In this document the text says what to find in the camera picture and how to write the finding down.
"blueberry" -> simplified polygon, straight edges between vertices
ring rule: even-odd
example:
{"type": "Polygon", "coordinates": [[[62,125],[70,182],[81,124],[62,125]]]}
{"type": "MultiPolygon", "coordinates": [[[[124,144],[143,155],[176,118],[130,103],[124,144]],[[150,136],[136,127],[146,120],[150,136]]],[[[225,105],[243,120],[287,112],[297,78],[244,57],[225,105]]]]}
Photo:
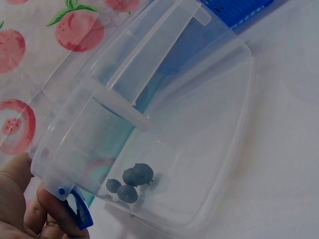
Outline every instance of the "blueberry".
{"type": "Polygon", "coordinates": [[[109,179],[106,183],[106,188],[111,192],[111,193],[117,193],[119,187],[121,187],[121,183],[116,180],[116,179],[109,179]]]}
{"type": "Polygon", "coordinates": [[[150,185],[150,182],[153,182],[154,172],[145,163],[135,164],[134,173],[132,174],[132,180],[134,181],[135,186],[141,186],[144,184],[150,185]]]}
{"type": "Polygon", "coordinates": [[[118,197],[123,202],[134,203],[138,200],[138,193],[131,185],[123,185],[118,189],[118,197]]]}
{"type": "Polygon", "coordinates": [[[133,168],[129,168],[129,169],[124,171],[124,173],[123,173],[123,181],[127,185],[136,186],[134,181],[133,181],[133,179],[132,179],[132,175],[133,174],[134,174],[134,169],[133,168]]]}

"peach print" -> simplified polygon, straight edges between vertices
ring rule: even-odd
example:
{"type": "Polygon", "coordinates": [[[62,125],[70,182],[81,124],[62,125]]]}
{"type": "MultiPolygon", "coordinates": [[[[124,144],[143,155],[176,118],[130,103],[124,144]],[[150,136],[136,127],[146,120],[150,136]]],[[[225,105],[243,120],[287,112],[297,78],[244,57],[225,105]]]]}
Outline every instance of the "peach print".
{"type": "Polygon", "coordinates": [[[6,0],[6,2],[11,5],[20,5],[20,4],[24,4],[27,1],[28,0],[6,0]]]}
{"type": "Polygon", "coordinates": [[[9,117],[3,122],[1,132],[10,139],[2,143],[0,151],[9,155],[25,152],[35,135],[35,114],[30,106],[17,99],[0,102],[0,114],[5,114],[6,111],[15,112],[18,117],[9,117]]]}
{"type": "Polygon", "coordinates": [[[135,11],[140,4],[139,0],[103,0],[104,3],[118,12],[135,11]]]}
{"type": "Polygon", "coordinates": [[[25,54],[25,41],[14,29],[0,30],[0,74],[16,68],[25,54]]]}
{"type": "Polygon", "coordinates": [[[94,49],[104,37],[104,26],[97,18],[97,10],[92,6],[79,4],[78,0],[66,0],[66,6],[47,25],[57,24],[56,40],[65,49],[75,52],[94,49]]]}

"transparent plastic box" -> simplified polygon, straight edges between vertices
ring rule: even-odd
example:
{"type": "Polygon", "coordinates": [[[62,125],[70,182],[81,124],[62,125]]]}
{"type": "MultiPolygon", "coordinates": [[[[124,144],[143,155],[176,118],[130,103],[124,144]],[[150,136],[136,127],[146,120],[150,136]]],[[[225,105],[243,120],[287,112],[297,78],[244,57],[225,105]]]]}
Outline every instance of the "transparent plastic box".
{"type": "Polygon", "coordinates": [[[80,188],[171,235],[188,237],[212,218],[240,156],[253,86],[247,46],[195,0],[154,0],[119,28],[66,87],[32,153],[32,172],[65,200],[80,188]],[[163,70],[199,38],[214,36],[182,66],[163,70]],[[136,105],[145,102],[146,110],[136,105]],[[85,171],[134,128],[111,171],[85,171]],[[154,171],[129,204],[106,188],[136,163],[154,171]]]}

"white fabric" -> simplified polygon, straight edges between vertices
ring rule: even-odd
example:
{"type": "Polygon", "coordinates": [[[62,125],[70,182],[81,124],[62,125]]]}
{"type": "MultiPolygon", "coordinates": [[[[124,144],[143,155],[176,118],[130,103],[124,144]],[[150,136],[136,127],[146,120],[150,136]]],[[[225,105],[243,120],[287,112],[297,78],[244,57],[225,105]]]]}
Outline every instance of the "white fabric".
{"type": "MultiPolygon", "coordinates": [[[[242,34],[257,72],[245,148],[210,226],[196,239],[318,237],[318,12],[317,0],[290,0],[242,34]]],[[[104,205],[92,205],[92,238],[170,238],[104,205]]]]}

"human hand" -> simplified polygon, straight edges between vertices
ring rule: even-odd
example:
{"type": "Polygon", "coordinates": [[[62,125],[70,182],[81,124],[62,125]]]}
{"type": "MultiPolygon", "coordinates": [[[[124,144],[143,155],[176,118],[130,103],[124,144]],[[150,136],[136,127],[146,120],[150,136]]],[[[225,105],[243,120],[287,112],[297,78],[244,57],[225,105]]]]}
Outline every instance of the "human hand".
{"type": "Polygon", "coordinates": [[[26,209],[23,193],[33,177],[30,166],[24,153],[0,169],[0,239],[89,239],[62,202],[41,186],[26,209]]]}

